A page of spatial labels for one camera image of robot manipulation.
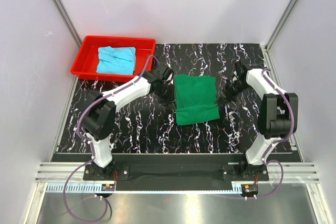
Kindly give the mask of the green t-shirt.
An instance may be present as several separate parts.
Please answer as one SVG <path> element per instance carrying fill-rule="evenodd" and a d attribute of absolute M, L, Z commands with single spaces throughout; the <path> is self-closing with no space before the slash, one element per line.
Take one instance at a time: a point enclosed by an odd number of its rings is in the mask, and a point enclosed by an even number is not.
<path fill-rule="evenodd" d="M 175 77 L 176 123 L 192 125 L 220 118 L 216 79 L 212 76 Z"/>

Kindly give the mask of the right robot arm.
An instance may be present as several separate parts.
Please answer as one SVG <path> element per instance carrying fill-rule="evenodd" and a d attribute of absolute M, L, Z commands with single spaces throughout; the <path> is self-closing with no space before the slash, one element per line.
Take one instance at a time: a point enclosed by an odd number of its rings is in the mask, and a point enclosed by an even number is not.
<path fill-rule="evenodd" d="M 297 129 L 298 96 L 280 88 L 260 65 L 235 63 L 231 79 L 221 91 L 218 104 L 236 101 L 239 94 L 252 88 L 261 98 L 257 119 L 258 135 L 236 165 L 223 165 L 223 176 L 253 180 L 266 177 L 267 158 L 273 149 L 291 138 Z"/>

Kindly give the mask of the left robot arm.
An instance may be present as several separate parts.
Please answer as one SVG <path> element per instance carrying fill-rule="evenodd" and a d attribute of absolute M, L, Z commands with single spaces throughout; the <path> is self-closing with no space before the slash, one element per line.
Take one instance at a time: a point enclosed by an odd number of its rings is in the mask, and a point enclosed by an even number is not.
<path fill-rule="evenodd" d="M 83 129 L 91 148 L 92 162 L 88 165 L 89 173 L 97 178 L 107 180 L 117 174 L 110 151 L 110 135 L 114 129 L 115 114 L 121 108 L 144 97 L 155 94 L 162 105 L 175 102 L 174 72 L 159 64 L 154 69 L 142 71 L 129 82 L 91 97 L 92 103 L 83 112 L 77 129 Z"/>

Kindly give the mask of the blue folded t-shirt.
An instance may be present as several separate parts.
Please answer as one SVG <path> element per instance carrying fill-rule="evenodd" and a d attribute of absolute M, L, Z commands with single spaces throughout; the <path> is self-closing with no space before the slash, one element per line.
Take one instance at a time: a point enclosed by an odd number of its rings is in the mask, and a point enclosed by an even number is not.
<path fill-rule="evenodd" d="M 100 47 L 96 72 L 132 76 L 136 64 L 135 53 L 135 47 Z"/>

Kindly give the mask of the red plastic bin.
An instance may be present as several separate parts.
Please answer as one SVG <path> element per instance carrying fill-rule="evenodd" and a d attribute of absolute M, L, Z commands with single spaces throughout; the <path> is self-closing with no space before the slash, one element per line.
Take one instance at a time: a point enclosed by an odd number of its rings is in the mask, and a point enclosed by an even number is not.
<path fill-rule="evenodd" d="M 86 36 L 71 68 L 80 79 L 128 82 L 150 70 L 155 39 Z"/>

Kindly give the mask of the aluminium frame post left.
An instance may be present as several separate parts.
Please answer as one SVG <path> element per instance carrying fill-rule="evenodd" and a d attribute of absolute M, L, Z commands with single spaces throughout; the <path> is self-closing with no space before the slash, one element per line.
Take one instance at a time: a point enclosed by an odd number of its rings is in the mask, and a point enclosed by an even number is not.
<path fill-rule="evenodd" d="M 67 27 L 70 35 L 72 36 L 74 42 L 80 48 L 82 40 L 73 24 L 73 22 L 70 19 L 70 16 L 68 15 L 63 3 L 61 0 L 52 0 L 54 6 L 56 7 L 62 21 L 64 22 L 65 26 Z"/>

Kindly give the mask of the aluminium frame post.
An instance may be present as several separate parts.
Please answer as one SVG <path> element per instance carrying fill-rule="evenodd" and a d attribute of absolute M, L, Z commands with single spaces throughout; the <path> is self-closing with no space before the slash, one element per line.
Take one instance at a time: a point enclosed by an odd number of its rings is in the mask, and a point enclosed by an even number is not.
<path fill-rule="evenodd" d="M 279 22 L 275 26 L 275 29 L 273 30 L 270 38 L 268 39 L 267 43 L 265 44 L 265 50 L 266 51 L 269 51 L 271 49 L 272 45 L 274 44 L 275 40 L 277 39 L 278 35 L 280 34 L 283 26 L 285 25 L 287 19 L 291 15 L 291 12 L 295 8 L 298 1 L 299 0 L 290 0 L 289 3 L 287 4 Z"/>
<path fill-rule="evenodd" d="M 68 15 L 63 3 L 61 0 L 52 0 L 54 6 L 56 7 L 62 21 L 64 22 L 65 26 L 67 27 L 70 35 L 72 36 L 74 42 L 80 48 L 82 40 L 73 24 L 73 22 L 70 19 L 70 16 Z"/>

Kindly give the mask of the aluminium frame post right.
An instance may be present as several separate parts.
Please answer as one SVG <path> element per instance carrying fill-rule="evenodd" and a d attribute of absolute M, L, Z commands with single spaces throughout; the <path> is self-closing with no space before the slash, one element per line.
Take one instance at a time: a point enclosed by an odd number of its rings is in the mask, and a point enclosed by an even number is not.
<path fill-rule="evenodd" d="M 291 12 L 295 8 L 298 1 L 299 0 L 290 0 L 289 3 L 287 4 L 279 22 L 275 26 L 275 29 L 273 30 L 270 38 L 268 39 L 267 43 L 265 44 L 265 50 L 266 51 L 269 51 L 271 49 L 272 45 L 274 44 L 275 40 L 277 39 L 278 35 L 280 34 L 283 26 L 285 25 L 287 19 L 291 15 Z"/>

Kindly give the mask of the aluminium front rail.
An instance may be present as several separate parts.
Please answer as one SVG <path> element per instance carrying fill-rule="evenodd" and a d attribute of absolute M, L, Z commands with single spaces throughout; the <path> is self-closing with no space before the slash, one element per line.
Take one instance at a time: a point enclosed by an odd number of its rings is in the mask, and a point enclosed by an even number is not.
<path fill-rule="evenodd" d="M 317 184 L 311 163 L 271 163 L 250 175 L 240 175 L 235 163 L 119 163 L 106 175 L 91 165 L 41 163 L 35 181 L 48 190 L 93 193 L 241 194 L 248 186 Z"/>

